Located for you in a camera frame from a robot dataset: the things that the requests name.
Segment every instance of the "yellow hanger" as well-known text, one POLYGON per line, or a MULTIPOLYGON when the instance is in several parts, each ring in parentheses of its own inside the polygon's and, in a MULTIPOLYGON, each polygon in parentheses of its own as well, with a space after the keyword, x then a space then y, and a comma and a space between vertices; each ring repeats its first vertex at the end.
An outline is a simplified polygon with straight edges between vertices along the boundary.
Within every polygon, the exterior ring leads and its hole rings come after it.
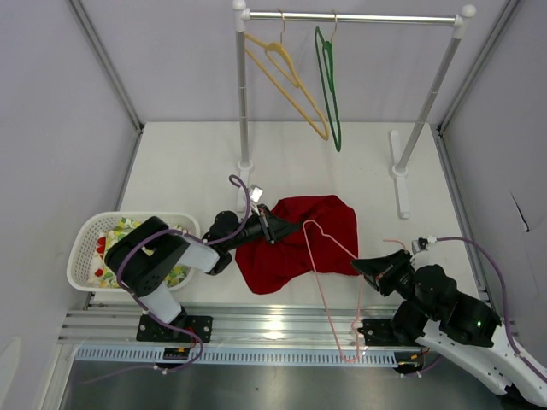
POLYGON ((249 50, 248 47, 245 47, 245 51, 247 52, 249 57, 253 60, 253 62, 255 62, 256 65, 268 76, 270 81, 272 81, 272 83, 279 89, 279 91, 281 91, 281 93, 285 96, 285 98, 287 100, 289 100, 289 103, 291 103, 292 106, 297 109, 298 113, 300 113, 300 115, 314 128, 314 130, 321 136, 321 138, 323 138, 324 140, 327 141, 327 139, 329 137, 329 129, 328 129, 328 126, 326 125, 325 116, 323 115, 323 113, 321 112, 321 110, 319 109, 317 104, 315 103, 314 99, 309 94, 308 90, 306 89, 306 87, 304 86, 304 84, 302 83, 300 78, 298 77, 297 70, 294 68, 294 64, 292 63, 291 56, 289 55, 289 53, 287 52, 285 47, 283 47, 283 44, 282 43, 266 44, 266 43, 262 42, 261 40, 259 40, 258 38, 255 38, 255 37, 251 36, 250 34, 245 34, 245 38, 247 38, 249 41, 257 44, 258 46, 262 47, 264 49, 266 57, 275 65, 275 67, 278 70, 281 71, 283 76, 286 79, 288 79, 291 82, 291 84, 294 85, 296 88, 299 88, 300 90, 302 90, 303 94, 306 96, 309 103, 314 108, 314 111, 319 115, 319 118, 321 119, 321 123, 323 125, 323 130, 321 130, 312 121, 312 119, 309 118, 309 115, 306 114, 306 112, 303 110, 303 108, 294 100, 294 98, 292 98, 291 94, 289 94, 289 92, 285 88, 283 88, 283 86, 279 83, 279 81, 268 71, 266 66, 264 66, 264 64, 260 60, 258 60, 258 58, 256 58, 256 56, 249 50), (276 53, 283 59, 283 61, 285 62, 285 64, 289 68, 289 71, 290 71, 291 74, 288 74, 274 60, 271 53, 276 53))

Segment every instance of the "hanger hook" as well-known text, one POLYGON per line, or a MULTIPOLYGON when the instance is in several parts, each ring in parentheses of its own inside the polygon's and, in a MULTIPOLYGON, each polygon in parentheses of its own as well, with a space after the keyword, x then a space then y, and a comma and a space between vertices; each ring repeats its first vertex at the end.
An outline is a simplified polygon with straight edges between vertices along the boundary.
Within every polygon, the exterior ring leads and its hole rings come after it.
POLYGON ((336 14, 336 10, 332 11, 334 13, 334 31, 331 34, 331 44, 332 40, 334 39, 334 34, 336 33, 336 30, 338 29, 338 15, 336 14))
POLYGON ((279 41, 283 44, 283 33, 285 32, 285 29, 286 29, 286 25, 285 25, 285 15, 283 14, 283 12, 281 11, 281 9, 277 9, 277 11, 279 11, 281 13, 281 20, 283 20, 283 31, 281 32, 281 34, 279 35, 279 41))

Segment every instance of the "white wall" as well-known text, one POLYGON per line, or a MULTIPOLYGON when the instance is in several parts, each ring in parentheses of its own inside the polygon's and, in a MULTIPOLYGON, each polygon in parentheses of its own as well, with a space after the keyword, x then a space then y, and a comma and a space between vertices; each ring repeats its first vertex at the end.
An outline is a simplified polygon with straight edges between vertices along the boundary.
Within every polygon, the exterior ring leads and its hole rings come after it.
POLYGON ((110 210, 134 135, 62 0, 0 3, 0 351, 22 338, 4 409, 31 409, 87 218, 110 210))
MULTIPOLYGON (((232 0, 84 3, 145 121, 238 118, 232 0)), ((439 123, 505 0, 249 0, 248 6, 284 11, 330 12, 335 8, 339 13, 453 15, 466 3, 474 3, 478 13, 433 107, 429 120, 439 123)), ((279 41, 282 26, 280 21, 247 24, 250 33, 267 41, 279 41)), ((321 25, 327 38, 333 26, 321 25)), ((322 106, 314 29, 313 22, 288 22, 284 44, 304 84, 322 106)), ((341 117, 415 120, 450 34, 451 28, 445 26, 339 24, 334 53, 341 117)), ((296 110, 247 60, 250 118, 297 120, 296 110)))
MULTIPOLYGON (((521 341, 547 365, 547 2, 527 0, 447 131, 473 232, 506 272, 521 341), (518 203, 530 231, 525 232, 518 203)), ((499 287, 489 269, 499 304, 499 287)))

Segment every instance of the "red cloth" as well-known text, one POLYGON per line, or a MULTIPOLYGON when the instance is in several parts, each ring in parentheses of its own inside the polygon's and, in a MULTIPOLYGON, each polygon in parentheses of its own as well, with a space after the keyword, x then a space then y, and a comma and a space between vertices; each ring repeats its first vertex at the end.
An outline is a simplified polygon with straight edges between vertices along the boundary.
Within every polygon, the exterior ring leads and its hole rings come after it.
MULTIPOLYGON (((293 223, 315 220, 326 234, 332 235, 353 255, 358 254, 355 211, 337 196, 297 196, 280 200, 272 214, 293 223)), ((356 276, 352 258, 315 224, 306 224, 309 247, 318 272, 335 272, 356 276)), ((264 239, 240 246, 236 262, 249 289, 258 295, 281 289, 296 276, 311 271, 306 239, 297 231, 274 245, 264 239)))

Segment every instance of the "metal floor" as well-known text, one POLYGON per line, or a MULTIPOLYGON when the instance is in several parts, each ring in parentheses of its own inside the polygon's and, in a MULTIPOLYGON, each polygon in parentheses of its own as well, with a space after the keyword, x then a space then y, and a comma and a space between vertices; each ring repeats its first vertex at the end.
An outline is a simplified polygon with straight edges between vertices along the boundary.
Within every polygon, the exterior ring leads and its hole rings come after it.
POLYGON ((74 362, 61 409, 501 409, 483 384, 448 360, 422 379, 376 368, 195 365, 167 376, 138 369, 78 385, 124 366, 133 364, 74 362))

